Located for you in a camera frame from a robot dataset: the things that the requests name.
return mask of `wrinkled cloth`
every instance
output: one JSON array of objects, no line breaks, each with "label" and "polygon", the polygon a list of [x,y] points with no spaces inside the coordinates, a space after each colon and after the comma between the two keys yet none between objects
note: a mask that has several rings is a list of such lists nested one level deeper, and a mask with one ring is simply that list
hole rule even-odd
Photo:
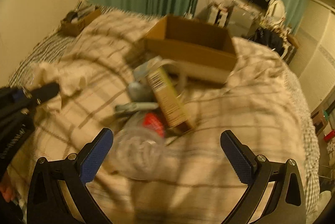
[{"label": "wrinkled cloth", "polygon": [[59,69],[55,64],[42,62],[34,67],[33,80],[26,87],[28,90],[33,90],[50,82],[58,83],[60,93],[43,104],[42,108],[48,112],[60,111],[62,98],[73,96],[76,92],[84,89],[90,82],[92,73],[89,66],[68,66]]},{"label": "wrinkled cloth", "polygon": [[[35,134],[16,155],[25,157],[26,165],[12,162],[11,177],[24,200],[39,157],[64,159],[91,142],[103,127],[118,134],[122,125],[113,108],[130,102],[126,93],[133,81],[130,64],[144,54],[138,39],[156,21],[113,11],[95,19],[67,49],[57,68],[89,66],[93,77],[81,92],[62,102],[58,113],[36,116]],[[188,84],[184,103],[197,127],[166,147],[157,179],[124,178],[105,160],[87,184],[113,223],[221,223],[246,189],[220,147],[220,135],[227,129],[256,155],[277,162],[295,159],[303,185],[310,185],[314,170],[306,173],[304,127],[286,89],[287,66],[264,46],[241,38],[233,43],[238,62],[222,89]],[[265,203],[263,199],[255,217]]]},{"label": "wrinkled cloth", "polygon": [[332,193],[330,191],[324,191],[320,193],[319,201],[315,206],[315,209],[310,215],[307,216],[306,224],[312,224],[319,217],[322,211],[327,206],[328,202],[332,198]]}]

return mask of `red object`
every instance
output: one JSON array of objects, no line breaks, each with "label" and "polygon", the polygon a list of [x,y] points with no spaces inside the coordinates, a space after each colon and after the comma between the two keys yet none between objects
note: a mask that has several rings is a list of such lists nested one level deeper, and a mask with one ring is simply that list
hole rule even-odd
[{"label": "red object", "polygon": [[149,128],[158,133],[158,135],[162,138],[165,136],[164,126],[162,122],[160,122],[157,115],[153,113],[147,113],[143,119],[142,123],[143,127]]},{"label": "red object", "polygon": [[335,137],[335,130],[332,130],[329,134],[327,134],[323,140],[328,143],[331,139]]}]

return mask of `plastic bottle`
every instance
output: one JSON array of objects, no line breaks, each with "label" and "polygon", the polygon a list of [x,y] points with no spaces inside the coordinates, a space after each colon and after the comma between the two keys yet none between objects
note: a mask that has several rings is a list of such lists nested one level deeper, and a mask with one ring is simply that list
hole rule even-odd
[{"label": "plastic bottle", "polygon": [[108,157],[121,175],[153,180],[159,172],[164,151],[162,123],[155,114],[140,111],[115,135]]}]

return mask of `black bag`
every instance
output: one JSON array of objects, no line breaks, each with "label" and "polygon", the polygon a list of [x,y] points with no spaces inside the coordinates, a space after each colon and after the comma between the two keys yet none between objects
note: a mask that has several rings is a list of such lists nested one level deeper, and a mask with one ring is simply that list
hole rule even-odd
[{"label": "black bag", "polygon": [[283,39],[274,31],[258,28],[249,40],[274,49],[280,56],[284,53]]}]

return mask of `cardboard tray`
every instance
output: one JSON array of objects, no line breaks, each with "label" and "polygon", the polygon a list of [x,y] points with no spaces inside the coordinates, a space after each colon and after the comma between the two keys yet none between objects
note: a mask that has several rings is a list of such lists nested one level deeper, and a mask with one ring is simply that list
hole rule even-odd
[{"label": "cardboard tray", "polygon": [[61,30],[66,36],[78,36],[82,30],[88,26],[94,19],[101,15],[101,10],[98,8],[90,14],[79,19],[76,23],[61,21]]},{"label": "cardboard tray", "polygon": [[144,45],[164,59],[180,62],[189,77],[215,83],[225,83],[237,61],[227,29],[172,15],[153,26]]}]

